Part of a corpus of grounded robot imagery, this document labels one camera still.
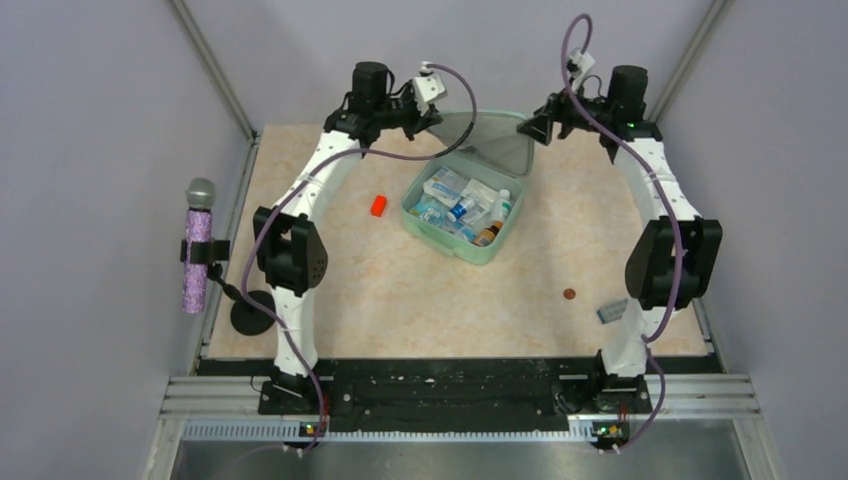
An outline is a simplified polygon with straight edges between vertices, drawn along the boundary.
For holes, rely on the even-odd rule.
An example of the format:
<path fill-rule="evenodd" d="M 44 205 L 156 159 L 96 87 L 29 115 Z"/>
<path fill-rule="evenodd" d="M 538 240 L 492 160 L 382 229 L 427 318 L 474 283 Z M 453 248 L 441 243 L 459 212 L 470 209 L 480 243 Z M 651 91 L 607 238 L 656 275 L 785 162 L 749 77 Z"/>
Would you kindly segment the blue white bagged packet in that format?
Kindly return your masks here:
<path fill-rule="evenodd" d="M 422 189 L 447 207 L 453 207 L 461 199 L 469 181 L 468 177 L 443 166 L 423 182 Z"/>

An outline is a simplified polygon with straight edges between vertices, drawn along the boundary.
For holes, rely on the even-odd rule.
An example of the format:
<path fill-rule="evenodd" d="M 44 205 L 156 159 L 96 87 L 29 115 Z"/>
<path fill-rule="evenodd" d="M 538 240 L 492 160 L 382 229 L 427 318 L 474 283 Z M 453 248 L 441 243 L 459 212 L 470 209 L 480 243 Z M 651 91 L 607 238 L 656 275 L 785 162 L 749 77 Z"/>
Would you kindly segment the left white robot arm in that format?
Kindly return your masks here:
<path fill-rule="evenodd" d="M 443 74 L 449 67 L 423 62 L 418 74 L 399 89 L 394 74 L 380 62 L 363 61 L 352 72 L 351 88 L 324 120 L 313 153 L 286 193 L 253 215 L 254 245 L 244 270 L 264 275 L 273 304 L 261 306 L 277 325 L 272 382 L 297 413 L 319 404 L 321 386 L 314 372 L 314 290 L 323 280 L 329 256 L 318 232 L 328 205 L 349 173 L 368 155 L 408 161 L 410 155 L 378 150 L 386 131 L 408 140 L 442 121 L 437 102 L 447 94 Z"/>

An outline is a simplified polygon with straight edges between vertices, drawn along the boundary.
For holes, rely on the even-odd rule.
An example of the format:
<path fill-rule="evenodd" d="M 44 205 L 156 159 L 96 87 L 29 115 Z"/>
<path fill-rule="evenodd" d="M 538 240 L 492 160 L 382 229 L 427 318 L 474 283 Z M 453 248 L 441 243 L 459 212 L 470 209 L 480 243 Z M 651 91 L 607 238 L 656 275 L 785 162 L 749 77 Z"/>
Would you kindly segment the white gauze packet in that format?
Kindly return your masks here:
<path fill-rule="evenodd" d="M 490 212 L 492 201 L 497 197 L 498 190 L 493 189 L 482 182 L 471 179 L 463 190 L 463 196 L 473 195 L 477 199 L 474 208 Z"/>

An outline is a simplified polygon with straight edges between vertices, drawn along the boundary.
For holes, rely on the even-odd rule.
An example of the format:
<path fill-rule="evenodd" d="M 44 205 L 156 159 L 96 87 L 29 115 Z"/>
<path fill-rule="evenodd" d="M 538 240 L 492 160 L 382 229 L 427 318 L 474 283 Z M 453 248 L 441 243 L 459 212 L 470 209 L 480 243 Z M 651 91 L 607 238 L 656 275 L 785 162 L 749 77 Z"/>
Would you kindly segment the purple glitter microphone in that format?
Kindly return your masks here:
<path fill-rule="evenodd" d="M 194 178 L 186 189 L 188 209 L 185 223 L 185 255 L 182 260 L 182 310 L 186 314 L 201 313 L 205 307 L 207 264 L 202 252 L 212 236 L 212 208 L 216 187 L 206 178 Z"/>

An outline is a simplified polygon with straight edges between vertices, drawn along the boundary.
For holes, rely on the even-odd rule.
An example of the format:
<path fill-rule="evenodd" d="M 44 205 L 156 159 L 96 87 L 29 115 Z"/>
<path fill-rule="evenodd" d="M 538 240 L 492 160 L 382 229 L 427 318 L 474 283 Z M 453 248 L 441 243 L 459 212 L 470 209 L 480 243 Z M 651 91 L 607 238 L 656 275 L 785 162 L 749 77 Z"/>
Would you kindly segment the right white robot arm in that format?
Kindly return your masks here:
<path fill-rule="evenodd" d="M 564 73 L 563 91 L 551 94 L 519 124 L 518 133 L 542 145 L 574 130 L 598 134 L 626 181 L 642 223 L 625 264 L 628 300 L 619 332 L 600 350 L 604 374 L 586 385 L 589 404 L 612 412 L 627 397 L 621 378 L 645 372 L 648 351 L 674 314 L 706 292 L 723 228 L 690 203 L 670 168 L 660 128 L 644 117 L 646 69 L 615 67 L 606 94 L 595 98 L 583 94 L 585 68 L 570 61 Z"/>

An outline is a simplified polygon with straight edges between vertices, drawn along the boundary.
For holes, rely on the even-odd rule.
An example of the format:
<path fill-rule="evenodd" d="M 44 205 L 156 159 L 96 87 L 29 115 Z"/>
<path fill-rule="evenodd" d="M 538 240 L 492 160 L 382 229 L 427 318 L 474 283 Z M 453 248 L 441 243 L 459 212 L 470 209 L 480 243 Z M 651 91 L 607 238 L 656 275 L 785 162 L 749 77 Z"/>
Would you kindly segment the orange red small box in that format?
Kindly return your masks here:
<path fill-rule="evenodd" d="M 370 207 L 370 214 L 373 217 L 381 217 L 387 207 L 388 199 L 383 195 L 376 195 Z"/>

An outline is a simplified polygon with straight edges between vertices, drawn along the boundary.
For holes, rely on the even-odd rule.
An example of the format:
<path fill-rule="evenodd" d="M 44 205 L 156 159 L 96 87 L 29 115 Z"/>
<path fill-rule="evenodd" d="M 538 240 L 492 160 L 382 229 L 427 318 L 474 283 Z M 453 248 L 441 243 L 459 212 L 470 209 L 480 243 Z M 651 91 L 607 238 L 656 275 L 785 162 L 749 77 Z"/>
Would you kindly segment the black microphone stand base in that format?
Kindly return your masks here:
<path fill-rule="evenodd" d="M 268 310 L 275 310 L 272 295 L 267 291 L 251 290 L 249 297 Z M 276 324 L 268 314 L 256 309 L 245 300 L 235 301 L 230 309 L 230 324 L 243 336 L 257 336 Z"/>

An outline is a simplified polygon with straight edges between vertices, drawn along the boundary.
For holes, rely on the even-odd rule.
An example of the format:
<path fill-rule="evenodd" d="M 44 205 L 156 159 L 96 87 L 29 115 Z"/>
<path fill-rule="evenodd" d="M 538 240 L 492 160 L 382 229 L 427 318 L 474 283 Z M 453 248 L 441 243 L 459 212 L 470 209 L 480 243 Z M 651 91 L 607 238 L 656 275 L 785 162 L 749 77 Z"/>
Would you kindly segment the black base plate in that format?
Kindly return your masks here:
<path fill-rule="evenodd" d="M 643 376 L 606 373 L 598 357 L 322 359 L 321 386 L 277 374 L 261 415 L 323 414 L 328 430 L 530 433 L 569 428 L 577 414 L 627 420 L 652 409 Z"/>

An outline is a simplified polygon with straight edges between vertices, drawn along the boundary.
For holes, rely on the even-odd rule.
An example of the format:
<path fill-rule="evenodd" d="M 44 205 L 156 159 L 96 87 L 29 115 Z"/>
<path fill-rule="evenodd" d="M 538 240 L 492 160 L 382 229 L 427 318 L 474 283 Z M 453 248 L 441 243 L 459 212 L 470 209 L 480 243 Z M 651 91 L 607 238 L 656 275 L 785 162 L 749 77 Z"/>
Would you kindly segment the small blue capped bottle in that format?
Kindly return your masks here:
<path fill-rule="evenodd" d="M 477 204 L 477 199 L 473 195 L 465 196 L 461 198 L 454 206 L 452 206 L 447 212 L 447 218 L 451 222 L 458 221 L 464 215 L 468 213 L 470 209 L 472 209 Z"/>

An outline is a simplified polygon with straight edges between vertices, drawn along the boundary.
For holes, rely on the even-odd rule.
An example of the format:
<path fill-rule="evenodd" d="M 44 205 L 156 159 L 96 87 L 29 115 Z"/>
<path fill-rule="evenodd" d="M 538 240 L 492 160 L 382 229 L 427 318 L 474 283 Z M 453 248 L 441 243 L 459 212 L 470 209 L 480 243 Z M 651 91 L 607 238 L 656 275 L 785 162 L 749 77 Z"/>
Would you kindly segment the white bottle green label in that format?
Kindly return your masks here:
<path fill-rule="evenodd" d="M 511 192 L 508 189 L 499 190 L 497 197 L 491 203 L 490 221 L 503 224 L 509 217 L 511 210 Z"/>

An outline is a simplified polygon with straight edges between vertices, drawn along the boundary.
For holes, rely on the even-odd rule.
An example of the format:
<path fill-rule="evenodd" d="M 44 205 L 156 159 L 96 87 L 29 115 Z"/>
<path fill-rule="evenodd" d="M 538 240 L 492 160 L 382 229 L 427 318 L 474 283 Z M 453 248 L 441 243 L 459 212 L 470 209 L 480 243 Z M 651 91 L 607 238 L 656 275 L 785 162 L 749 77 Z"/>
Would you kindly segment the blue small clear packet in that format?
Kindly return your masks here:
<path fill-rule="evenodd" d="M 447 222 L 444 226 L 450 234 L 463 241 L 473 243 L 477 237 L 475 231 L 463 222 Z"/>

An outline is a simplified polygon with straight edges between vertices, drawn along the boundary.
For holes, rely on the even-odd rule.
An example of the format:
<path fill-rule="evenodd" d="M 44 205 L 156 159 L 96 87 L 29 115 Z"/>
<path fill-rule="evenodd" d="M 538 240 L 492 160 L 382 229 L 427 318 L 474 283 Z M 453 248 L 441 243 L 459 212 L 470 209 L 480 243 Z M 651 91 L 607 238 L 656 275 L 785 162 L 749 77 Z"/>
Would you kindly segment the brown bottle orange cap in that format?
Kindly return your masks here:
<path fill-rule="evenodd" d="M 491 245 L 503 227 L 502 221 L 494 221 L 490 226 L 484 228 L 474 239 L 473 244 L 484 248 Z"/>

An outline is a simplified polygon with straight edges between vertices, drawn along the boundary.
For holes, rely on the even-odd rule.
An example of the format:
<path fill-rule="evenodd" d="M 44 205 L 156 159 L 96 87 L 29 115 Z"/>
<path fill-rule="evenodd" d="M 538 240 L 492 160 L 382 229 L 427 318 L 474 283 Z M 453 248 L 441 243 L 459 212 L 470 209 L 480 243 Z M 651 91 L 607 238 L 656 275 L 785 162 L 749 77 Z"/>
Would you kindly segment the grey blue pill blister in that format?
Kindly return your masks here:
<path fill-rule="evenodd" d="M 596 310 L 596 315 L 603 325 L 619 321 L 623 318 L 628 303 L 629 298 L 608 302 Z"/>

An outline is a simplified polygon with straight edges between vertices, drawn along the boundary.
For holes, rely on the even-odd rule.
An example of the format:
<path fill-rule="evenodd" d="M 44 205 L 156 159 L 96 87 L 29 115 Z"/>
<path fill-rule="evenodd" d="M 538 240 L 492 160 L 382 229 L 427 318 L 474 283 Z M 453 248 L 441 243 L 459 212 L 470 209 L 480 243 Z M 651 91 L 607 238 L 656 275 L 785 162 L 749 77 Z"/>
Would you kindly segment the mint green medicine case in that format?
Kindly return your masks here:
<path fill-rule="evenodd" d="M 503 245 L 527 193 L 535 143 L 518 131 L 525 114 L 480 111 L 463 144 L 426 164 L 402 200 L 405 230 L 475 265 Z"/>

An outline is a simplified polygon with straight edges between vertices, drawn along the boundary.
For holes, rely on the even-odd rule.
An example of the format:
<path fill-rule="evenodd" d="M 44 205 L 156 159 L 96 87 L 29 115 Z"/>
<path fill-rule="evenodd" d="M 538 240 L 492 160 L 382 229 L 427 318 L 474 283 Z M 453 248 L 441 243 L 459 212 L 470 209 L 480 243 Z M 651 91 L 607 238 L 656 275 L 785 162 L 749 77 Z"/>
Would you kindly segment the blue cotton swab packet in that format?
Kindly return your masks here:
<path fill-rule="evenodd" d="M 431 197 L 422 197 L 408 213 L 437 228 L 441 228 L 447 220 L 449 208 L 441 201 Z"/>

